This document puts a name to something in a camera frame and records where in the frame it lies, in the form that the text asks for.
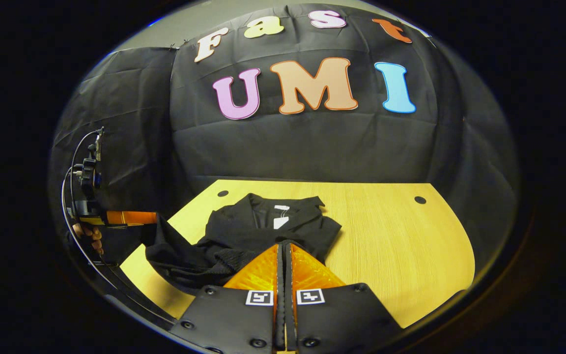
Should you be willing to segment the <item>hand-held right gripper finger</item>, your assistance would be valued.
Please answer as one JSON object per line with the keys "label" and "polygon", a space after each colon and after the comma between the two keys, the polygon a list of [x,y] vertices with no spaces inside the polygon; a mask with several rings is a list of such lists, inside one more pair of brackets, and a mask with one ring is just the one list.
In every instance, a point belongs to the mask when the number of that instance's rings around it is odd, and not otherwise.
{"label": "hand-held right gripper finger", "polygon": [[300,246],[283,246],[283,346],[297,354],[372,354],[402,327],[368,284],[346,284]]}
{"label": "hand-held right gripper finger", "polygon": [[274,245],[223,286],[206,285],[170,332],[200,351],[274,354],[282,256]]}

